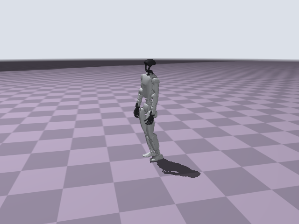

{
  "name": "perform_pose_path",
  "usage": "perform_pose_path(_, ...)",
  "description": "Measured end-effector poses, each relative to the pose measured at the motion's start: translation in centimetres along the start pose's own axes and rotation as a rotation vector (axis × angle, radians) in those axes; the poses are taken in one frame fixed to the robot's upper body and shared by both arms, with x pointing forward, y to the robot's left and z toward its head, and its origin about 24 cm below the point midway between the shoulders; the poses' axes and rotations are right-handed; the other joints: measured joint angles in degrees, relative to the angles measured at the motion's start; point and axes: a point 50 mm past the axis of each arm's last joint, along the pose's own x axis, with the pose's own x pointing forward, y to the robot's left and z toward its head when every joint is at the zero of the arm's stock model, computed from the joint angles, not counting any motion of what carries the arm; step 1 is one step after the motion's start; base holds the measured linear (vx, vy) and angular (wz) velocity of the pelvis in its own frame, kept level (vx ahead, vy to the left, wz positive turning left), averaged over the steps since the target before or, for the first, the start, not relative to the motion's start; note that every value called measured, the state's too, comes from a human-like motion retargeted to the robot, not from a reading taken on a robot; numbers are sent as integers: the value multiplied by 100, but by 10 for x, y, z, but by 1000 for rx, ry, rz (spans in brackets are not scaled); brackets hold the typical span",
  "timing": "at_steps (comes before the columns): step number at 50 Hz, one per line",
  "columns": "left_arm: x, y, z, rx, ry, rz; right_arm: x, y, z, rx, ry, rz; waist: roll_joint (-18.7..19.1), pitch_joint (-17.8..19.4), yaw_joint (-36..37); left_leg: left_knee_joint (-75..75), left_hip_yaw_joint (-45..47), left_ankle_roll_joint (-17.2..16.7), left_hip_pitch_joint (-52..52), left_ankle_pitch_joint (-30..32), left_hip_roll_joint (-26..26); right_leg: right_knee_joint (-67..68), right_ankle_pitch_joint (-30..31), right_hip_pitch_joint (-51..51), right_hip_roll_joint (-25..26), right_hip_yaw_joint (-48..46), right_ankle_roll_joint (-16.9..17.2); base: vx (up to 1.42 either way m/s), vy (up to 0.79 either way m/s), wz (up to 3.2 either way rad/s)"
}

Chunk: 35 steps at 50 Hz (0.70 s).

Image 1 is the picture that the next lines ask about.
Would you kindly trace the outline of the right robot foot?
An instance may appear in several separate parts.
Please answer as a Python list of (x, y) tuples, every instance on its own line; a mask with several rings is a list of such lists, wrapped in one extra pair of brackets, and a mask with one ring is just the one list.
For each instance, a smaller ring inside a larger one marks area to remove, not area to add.
[(143, 154), (142, 156), (143, 156), (143, 157), (151, 157), (151, 156), (155, 156), (155, 155), (156, 155), (155, 152), (153, 152), (153, 154), (150, 153), (150, 152), (148, 152), (148, 153), (146, 153), (146, 154)]

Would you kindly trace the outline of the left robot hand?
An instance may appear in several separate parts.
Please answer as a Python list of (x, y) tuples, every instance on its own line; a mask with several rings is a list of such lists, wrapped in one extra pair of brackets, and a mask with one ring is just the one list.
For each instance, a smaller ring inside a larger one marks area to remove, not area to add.
[(153, 116), (155, 116), (155, 115), (151, 115), (151, 114), (152, 114), (152, 111), (150, 111), (150, 116), (146, 119), (146, 120), (148, 120), (147, 123), (145, 123), (147, 125), (151, 125), (153, 123), (153, 120), (154, 120)]

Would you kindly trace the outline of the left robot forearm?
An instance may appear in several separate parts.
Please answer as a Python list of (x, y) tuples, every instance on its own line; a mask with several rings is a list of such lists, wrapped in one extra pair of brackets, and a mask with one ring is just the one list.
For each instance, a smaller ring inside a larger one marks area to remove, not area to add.
[(153, 100), (152, 100), (152, 105), (151, 105), (151, 111), (152, 111), (151, 115), (155, 115), (156, 109), (157, 109), (156, 108), (157, 103), (158, 103), (158, 96), (155, 94), (155, 95), (153, 95)]

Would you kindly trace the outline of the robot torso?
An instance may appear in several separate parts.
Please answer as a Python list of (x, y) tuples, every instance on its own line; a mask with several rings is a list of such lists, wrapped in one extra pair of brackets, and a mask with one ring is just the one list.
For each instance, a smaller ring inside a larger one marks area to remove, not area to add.
[[(146, 73), (147, 74), (147, 73)], [(152, 105), (152, 94), (154, 94), (153, 91), (153, 84), (152, 84), (152, 77), (157, 77), (156, 75), (150, 73), (150, 75), (144, 74), (142, 77), (142, 91), (143, 96), (146, 98), (146, 103), (143, 105), (144, 111), (147, 113), (150, 111), (151, 105)]]

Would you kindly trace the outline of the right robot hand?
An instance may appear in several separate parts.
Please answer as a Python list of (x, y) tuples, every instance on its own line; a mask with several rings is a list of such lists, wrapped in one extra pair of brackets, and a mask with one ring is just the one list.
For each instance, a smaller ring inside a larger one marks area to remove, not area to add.
[(135, 110), (134, 110), (134, 116), (136, 117), (136, 118), (138, 118), (139, 117), (139, 108), (140, 107), (138, 107), (138, 103), (136, 103), (136, 105), (135, 105)]

